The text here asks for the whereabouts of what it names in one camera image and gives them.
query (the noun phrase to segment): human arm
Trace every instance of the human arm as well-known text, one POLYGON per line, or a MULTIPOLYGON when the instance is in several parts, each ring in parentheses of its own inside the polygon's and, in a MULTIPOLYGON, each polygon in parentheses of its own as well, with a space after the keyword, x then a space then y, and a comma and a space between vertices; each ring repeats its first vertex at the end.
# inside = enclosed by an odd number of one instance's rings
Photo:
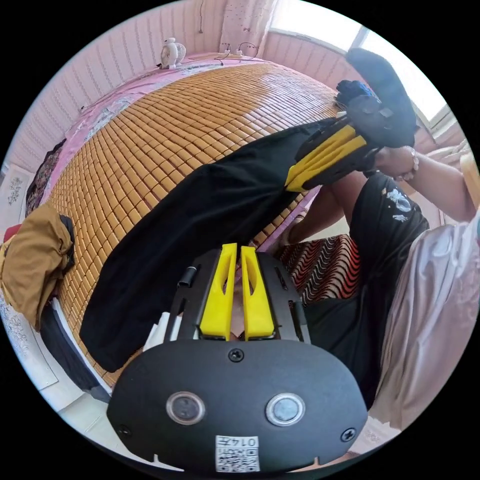
MULTIPOLYGON (((463 174, 456 168, 416 153, 418 170, 409 185, 457 222, 470 222, 476 207, 463 174)), ((375 166, 391 177, 412 170, 414 158, 409 147, 383 148, 376 155, 375 166)))

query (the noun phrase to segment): cable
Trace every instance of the cable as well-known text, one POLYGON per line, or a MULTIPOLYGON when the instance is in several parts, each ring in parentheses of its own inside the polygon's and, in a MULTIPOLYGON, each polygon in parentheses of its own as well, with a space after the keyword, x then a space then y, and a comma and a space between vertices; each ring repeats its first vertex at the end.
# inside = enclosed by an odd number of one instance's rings
POLYGON ((241 50, 242 49, 242 45, 245 45, 245 44, 248 44, 248 45, 251 45, 256 51, 255 51, 255 55, 251 58, 241 58, 240 61, 241 62, 249 62, 251 60, 254 60, 257 58, 257 55, 259 54, 259 48, 253 44, 251 41, 243 41, 237 48, 237 50, 241 50))
POLYGON ((230 43, 228 44, 228 53, 223 56, 222 58, 214 58, 214 60, 219 60, 220 61, 220 65, 223 67, 224 66, 224 63, 222 62, 222 60, 225 60, 231 53, 232 53, 232 46, 230 45, 230 43))
POLYGON ((202 27, 204 26, 204 17, 202 15, 202 8, 204 7, 204 1, 205 0, 201 0, 201 4, 200 4, 200 30, 198 31, 199 34, 202 34, 204 31, 202 30, 202 27))

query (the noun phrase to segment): qr code sticker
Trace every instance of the qr code sticker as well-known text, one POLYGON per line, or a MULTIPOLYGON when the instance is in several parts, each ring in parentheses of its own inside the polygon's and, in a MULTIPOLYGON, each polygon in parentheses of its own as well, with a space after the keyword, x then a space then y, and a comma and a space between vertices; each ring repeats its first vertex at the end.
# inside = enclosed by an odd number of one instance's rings
POLYGON ((215 437, 215 465, 217 472, 259 472, 259 438, 257 436, 215 437))

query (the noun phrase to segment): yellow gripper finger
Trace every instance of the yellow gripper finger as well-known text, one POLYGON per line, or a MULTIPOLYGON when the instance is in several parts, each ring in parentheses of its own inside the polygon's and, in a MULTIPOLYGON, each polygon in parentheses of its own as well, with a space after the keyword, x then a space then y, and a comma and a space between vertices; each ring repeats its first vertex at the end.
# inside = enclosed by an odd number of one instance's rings
POLYGON ((204 337, 230 340, 236 261, 237 244, 223 245, 200 322, 204 337))
POLYGON ((288 171, 285 187, 289 192, 304 192, 303 185, 308 180, 335 165, 339 160, 367 144, 355 129, 344 126, 304 156, 288 171))
POLYGON ((252 246, 241 248, 241 274, 245 340, 270 338, 274 334, 274 321, 257 253, 252 246))

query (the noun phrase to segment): white fan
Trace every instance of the white fan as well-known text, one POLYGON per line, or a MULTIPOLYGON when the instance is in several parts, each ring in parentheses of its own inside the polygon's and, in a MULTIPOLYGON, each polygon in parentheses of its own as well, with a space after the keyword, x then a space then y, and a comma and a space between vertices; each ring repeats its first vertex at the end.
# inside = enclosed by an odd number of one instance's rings
POLYGON ((160 64, 161 69, 176 69, 181 65, 181 61, 185 58, 187 49, 185 45, 177 43, 173 37, 165 40, 165 45, 161 49, 160 64))

